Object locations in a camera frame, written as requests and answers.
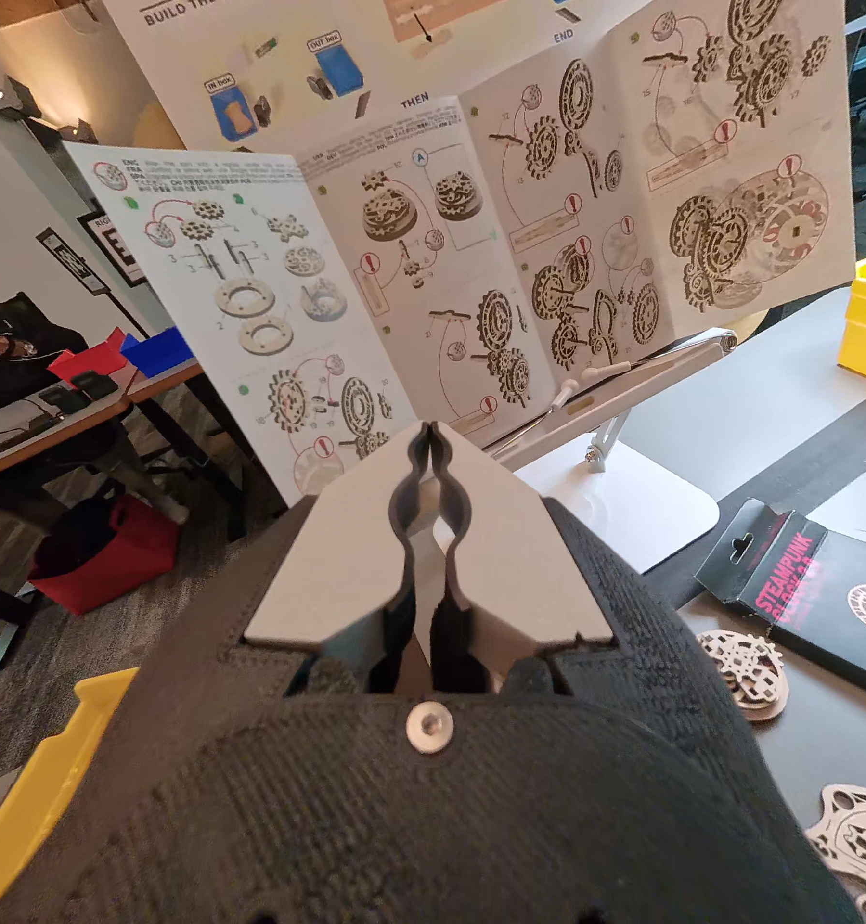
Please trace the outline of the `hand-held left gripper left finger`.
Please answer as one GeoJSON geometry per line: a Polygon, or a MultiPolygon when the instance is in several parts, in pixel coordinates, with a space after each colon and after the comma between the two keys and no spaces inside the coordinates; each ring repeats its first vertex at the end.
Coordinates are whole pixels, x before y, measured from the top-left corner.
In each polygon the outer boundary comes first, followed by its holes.
{"type": "Polygon", "coordinates": [[[414,550],[430,425],[415,422],[311,499],[243,640],[328,656],[396,685],[414,633],[414,550]]]}

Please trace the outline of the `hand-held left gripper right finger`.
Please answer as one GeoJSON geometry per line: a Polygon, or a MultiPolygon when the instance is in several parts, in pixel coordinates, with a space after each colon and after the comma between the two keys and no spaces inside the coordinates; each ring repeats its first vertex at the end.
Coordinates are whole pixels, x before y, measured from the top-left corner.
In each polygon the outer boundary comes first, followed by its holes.
{"type": "Polygon", "coordinates": [[[433,469],[452,533],[433,617],[435,685],[489,685],[522,660],[614,643],[537,491],[442,422],[433,469]]]}

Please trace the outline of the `white metal stand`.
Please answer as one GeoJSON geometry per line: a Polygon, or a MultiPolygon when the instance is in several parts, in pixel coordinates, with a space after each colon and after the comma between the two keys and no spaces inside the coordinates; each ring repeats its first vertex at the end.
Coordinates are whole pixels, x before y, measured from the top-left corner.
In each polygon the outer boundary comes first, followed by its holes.
{"type": "Polygon", "coordinates": [[[710,328],[636,362],[568,372],[539,416],[486,452],[645,573],[701,538],[719,514],[709,493],[624,445],[624,424],[737,343],[732,330],[710,328]]]}

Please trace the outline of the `small stacked wooden gear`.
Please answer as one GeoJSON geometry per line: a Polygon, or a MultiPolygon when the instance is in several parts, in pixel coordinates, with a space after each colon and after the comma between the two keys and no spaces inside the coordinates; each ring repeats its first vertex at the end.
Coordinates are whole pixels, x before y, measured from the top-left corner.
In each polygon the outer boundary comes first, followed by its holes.
{"type": "Polygon", "coordinates": [[[771,722],[785,710],[789,682],[772,642],[725,629],[700,633],[696,641],[748,722],[771,722]]]}

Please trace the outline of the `blue plastic tray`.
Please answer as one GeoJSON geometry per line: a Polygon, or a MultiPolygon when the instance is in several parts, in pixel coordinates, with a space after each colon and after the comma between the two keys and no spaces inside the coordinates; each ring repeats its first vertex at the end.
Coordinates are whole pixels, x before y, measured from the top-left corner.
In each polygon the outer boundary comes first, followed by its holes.
{"type": "Polygon", "coordinates": [[[147,378],[158,376],[194,359],[189,345],[175,326],[142,341],[127,334],[119,352],[127,363],[147,378]]]}

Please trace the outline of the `black puzzle box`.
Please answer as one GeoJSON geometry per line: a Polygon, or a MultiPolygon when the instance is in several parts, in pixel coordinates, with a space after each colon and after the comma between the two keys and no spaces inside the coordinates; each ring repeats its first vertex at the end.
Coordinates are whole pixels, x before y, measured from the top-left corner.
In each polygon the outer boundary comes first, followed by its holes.
{"type": "Polygon", "coordinates": [[[748,499],[696,573],[733,613],[866,691],[866,542],[748,499]]]}

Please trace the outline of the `wood-edged grey table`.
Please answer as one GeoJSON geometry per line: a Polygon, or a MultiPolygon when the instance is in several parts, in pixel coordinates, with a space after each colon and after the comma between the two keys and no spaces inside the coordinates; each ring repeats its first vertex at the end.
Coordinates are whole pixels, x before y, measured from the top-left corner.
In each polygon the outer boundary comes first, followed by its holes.
{"type": "Polygon", "coordinates": [[[87,408],[67,415],[62,421],[53,417],[48,425],[25,428],[24,433],[0,437],[0,472],[8,470],[47,449],[69,441],[100,423],[113,420],[128,412],[131,407],[147,398],[155,397],[167,389],[185,383],[203,372],[195,359],[147,377],[136,367],[127,364],[111,375],[115,390],[108,396],[92,402],[87,408]]]}

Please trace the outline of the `red plastic tray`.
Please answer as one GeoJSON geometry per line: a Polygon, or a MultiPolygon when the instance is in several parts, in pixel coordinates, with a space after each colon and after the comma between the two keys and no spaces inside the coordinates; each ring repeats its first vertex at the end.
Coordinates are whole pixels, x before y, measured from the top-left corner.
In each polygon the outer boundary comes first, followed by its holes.
{"type": "Polygon", "coordinates": [[[116,328],[106,340],[86,350],[73,353],[63,350],[47,369],[62,382],[75,386],[73,380],[87,373],[111,376],[127,365],[121,348],[126,333],[116,328]]]}

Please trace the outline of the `printed instruction sheet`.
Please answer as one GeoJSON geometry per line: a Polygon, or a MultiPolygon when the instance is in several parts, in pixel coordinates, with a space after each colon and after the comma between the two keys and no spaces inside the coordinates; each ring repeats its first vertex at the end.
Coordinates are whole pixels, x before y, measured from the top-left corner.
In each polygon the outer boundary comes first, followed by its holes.
{"type": "Polygon", "coordinates": [[[283,154],[416,410],[487,443],[568,372],[848,282],[845,8],[645,2],[283,154]]]}

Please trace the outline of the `yellow flat object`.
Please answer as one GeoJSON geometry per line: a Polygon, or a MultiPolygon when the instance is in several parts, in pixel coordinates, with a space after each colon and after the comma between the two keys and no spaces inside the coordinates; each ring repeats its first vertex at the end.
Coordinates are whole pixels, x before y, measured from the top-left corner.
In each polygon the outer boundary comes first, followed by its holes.
{"type": "Polygon", "coordinates": [[[83,679],[65,729],[44,739],[0,806],[0,898],[69,806],[137,667],[83,679]]]}

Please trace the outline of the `black framed white sign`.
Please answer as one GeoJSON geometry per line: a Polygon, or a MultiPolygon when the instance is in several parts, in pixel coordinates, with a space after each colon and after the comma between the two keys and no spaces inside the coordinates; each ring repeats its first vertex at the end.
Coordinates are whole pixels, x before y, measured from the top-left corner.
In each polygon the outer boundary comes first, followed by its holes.
{"type": "Polygon", "coordinates": [[[139,263],[103,210],[80,215],[77,221],[129,287],[147,283],[139,263]]]}

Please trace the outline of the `small sign on pole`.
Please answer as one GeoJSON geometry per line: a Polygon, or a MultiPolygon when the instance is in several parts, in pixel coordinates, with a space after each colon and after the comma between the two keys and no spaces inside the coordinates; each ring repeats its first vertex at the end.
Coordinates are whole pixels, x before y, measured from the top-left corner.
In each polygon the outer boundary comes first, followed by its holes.
{"type": "Polygon", "coordinates": [[[92,270],[86,260],[73,250],[57,232],[47,227],[36,236],[36,240],[50,253],[72,276],[82,285],[91,296],[106,296],[117,307],[130,325],[139,332],[142,338],[147,339],[149,333],[129,309],[116,297],[107,283],[92,270]]]}

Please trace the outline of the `ornate wooden teardrop piece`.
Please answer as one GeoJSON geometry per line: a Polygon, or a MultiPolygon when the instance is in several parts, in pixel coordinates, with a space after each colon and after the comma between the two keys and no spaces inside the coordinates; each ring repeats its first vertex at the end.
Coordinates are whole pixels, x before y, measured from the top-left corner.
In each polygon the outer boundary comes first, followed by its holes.
{"type": "Polygon", "coordinates": [[[821,817],[805,836],[832,872],[857,887],[854,903],[866,922],[866,787],[831,783],[820,800],[821,817]]]}

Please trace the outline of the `white instruction poster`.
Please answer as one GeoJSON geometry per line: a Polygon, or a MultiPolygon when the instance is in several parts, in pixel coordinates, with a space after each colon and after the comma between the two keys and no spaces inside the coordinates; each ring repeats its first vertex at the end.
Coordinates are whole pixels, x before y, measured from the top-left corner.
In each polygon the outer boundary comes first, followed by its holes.
{"type": "Polygon", "coordinates": [[[295,154],[454,96],[645,2],[105,2],[191,150],[295,154]]]}

